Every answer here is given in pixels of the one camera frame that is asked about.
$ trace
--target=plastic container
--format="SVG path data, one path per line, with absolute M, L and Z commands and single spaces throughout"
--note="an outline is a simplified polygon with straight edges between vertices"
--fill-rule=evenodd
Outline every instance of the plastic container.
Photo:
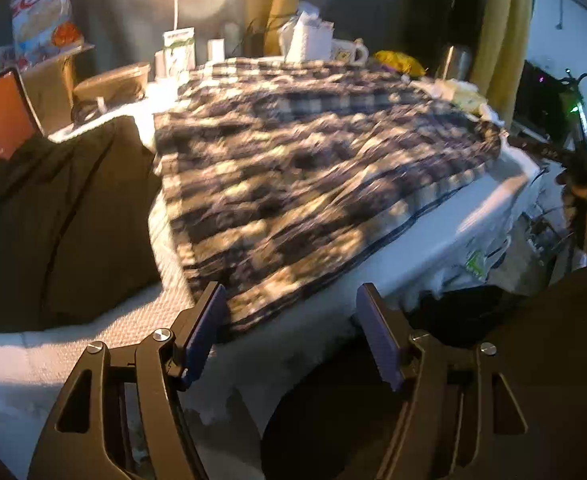
M 110 70 L 99 74 L 74 88 L 74 98 L 78 101 L 94 100 L 102 97 L 105 102 L 117 97 L 119 100 L 126 100 L 124 94 L 131 94 L 133 98 L 139 98 L 147 88 L 149 77 L 149 63 L 135 63 Z

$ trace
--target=plaid fabric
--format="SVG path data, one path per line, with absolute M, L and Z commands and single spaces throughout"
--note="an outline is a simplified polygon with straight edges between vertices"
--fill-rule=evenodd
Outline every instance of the plaid fabric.
M 310 296 L 483 174 L 499 128 L 387 72 L 227 60 L 156 115 L 164 195 L 196 297 L 231 334 Z

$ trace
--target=chip bag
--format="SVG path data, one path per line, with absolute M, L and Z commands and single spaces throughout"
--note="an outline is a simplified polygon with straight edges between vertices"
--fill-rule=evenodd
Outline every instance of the chip bag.
M 11 0 L 16 62 L 21 70 L 76 46 L 70 0 Z

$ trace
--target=silver screw head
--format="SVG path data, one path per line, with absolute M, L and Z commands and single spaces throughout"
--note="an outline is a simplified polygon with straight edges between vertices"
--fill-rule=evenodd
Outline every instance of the silver screw head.
M 168 328 L 157 328 L 154 330 L 154 340 L 167 341 L 171 337 L 171 330 Z
M 480 351 L 484 354 L 484 355 L 496 355 L 497 354 L 497 348 L 496 345 L 494 345 L 493 343 L 483 343 L 480 345 Z
M 416 330 L 415 332 L 411 333 L 411 340 L 416 342 L 418 339 L 429 335 L 429 332 L 426 330 Z
M 105 345 L 102 341 L 93 341 L 87 345 L 87 352 L 90 354 L 97 354 L 104 346 Z

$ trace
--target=white wall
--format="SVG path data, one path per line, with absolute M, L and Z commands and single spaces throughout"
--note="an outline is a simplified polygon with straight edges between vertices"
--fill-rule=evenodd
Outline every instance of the white wall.
M 587 11 L 564 0 L 562 30 L 556 29 L 559 21 L 560 0 L 536 0 L 527 59 L 554 77 L 564 77 L 566 68 L 578 77 L 587 72 Z M 587 79 L 580 90 L 587 110 Z

